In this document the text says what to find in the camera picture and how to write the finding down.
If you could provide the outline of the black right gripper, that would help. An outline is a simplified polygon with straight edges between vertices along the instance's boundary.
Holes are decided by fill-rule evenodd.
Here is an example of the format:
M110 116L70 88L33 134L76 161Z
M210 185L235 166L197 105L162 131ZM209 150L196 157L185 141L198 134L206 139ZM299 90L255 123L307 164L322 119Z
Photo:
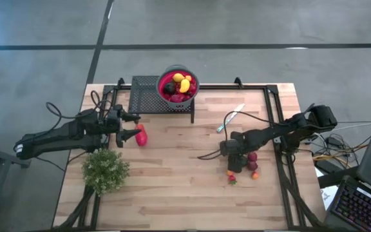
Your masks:
M244 140L244 135L240 132L232 132L230 139L225 139L220 143L220 154L228 156L227 170L233 173L241 173L244 168L244 156L249 150Z

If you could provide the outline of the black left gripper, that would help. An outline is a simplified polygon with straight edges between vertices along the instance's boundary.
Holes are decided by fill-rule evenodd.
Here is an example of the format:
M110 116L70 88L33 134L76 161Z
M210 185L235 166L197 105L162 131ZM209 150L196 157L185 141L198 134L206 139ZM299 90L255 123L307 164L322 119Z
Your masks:
M122 120L124 122L134 122L137 123L140 120L140 116L132 113L128 113L123 111L123 107L121 104L117 104L113 106L107 116L104 119L104 131L103 134L110 135L115 133L116 134L116 145L118 148L123 147L123 142L126 142L131 137L135 136L136 134L140 133L141 130L134 129L134 130L125 130L121 127L121 113L122 113Z

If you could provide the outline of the red collapsible colander grey rim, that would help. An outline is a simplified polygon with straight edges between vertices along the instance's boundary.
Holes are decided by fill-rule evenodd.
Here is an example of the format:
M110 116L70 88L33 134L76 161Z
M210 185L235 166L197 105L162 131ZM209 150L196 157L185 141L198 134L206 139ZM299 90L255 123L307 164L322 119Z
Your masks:
M176 74L176 73L181 73L185 77L186 77L186 75L190 75L192 77L192 81L190 82L191 83L190 85L195 85L196 86L196 91L195 92L190 92L188 90L186 93L183 93L185 95L185 99L184 99L183 102L179 102L179 103L170 102L169 98L172 95L168 95L168 94L165 94L163 92L163 87L166 83L174 82L173 75ZM176 82L177 87L176 87L176 93L175 94L180 93L179 92L180 83L181 82ZM170 108L172 108L174 110L184 110L191 105L192 100L196 97L197 93L199 92L200 82L199 82L197 76L191 70L189 70L188 68L186 68L183 65L176 64L176 65L171 65L168 68L166 68L164 73L158 78L156 86L157 86L157 93L158 93L159 97L165 103L167 103Z

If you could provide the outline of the large red pepper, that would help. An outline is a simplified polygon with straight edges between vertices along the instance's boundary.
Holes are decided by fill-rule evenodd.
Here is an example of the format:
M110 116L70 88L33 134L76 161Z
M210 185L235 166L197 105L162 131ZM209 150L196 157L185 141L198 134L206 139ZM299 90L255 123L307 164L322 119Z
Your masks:
M147 133L143 124L137 124L135 126L136 130L140 130L138 134L135 135L136 142L139 146L145 146L147 144Z

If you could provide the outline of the black perforated metal shelf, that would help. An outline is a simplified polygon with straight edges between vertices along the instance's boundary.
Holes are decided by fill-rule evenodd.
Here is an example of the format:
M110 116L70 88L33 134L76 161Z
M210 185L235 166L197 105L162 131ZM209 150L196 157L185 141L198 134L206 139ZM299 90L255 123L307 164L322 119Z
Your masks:
M191 124L195 122L195 98L185 102L169 102L158 91L157 75L133 76L128 112L132 114L190 114Z

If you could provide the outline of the potted plant white flowers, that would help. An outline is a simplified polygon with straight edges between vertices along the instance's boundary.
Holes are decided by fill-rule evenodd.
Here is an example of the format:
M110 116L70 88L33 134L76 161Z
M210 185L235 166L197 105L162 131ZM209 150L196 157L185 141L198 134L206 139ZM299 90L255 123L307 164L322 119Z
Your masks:
M99 149L82 163L85 184L103 195L120 189L129 177L130 164L121 153Z

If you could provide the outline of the white paper sheet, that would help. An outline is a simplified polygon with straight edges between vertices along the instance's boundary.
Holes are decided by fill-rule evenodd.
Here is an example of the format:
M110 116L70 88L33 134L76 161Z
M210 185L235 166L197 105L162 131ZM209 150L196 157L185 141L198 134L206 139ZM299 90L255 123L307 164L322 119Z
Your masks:
M338 191L337 186L329 186L320 189L321 191L321 197L323 199L324 207L325 209L328 209L331 205L332 201L334 200L336 193Z

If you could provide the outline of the laptop keyboard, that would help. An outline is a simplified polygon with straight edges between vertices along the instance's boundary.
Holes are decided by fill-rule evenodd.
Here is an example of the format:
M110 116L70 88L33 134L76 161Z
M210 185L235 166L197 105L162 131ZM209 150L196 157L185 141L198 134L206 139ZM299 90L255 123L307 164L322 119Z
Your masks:
M331 229L371 232L371 189L345 176L327 209L324 224Z

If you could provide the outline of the black aluminium table frame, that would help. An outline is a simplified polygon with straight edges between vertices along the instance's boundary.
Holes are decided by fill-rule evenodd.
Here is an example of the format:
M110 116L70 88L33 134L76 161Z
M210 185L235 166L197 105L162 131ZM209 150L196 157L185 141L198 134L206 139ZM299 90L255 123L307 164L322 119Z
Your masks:
M175 230L219 231L308 229L300 205L281 184L289 176L317 216L324 212L313 161L301 149L297 161L282 164L276 145L258 152L259 178L244 170L237 184L227 178L227 160L201 156L214 153L224 135L216 130L226 113L245 104L229 130L266 128L300 110L293 84L202 84L190 114L142 114L148 142L129 140L119 153L130 164L129 177L118 191L88 201L71 226L64 222L86 194L80 150L70 153L53 228L64 232Z

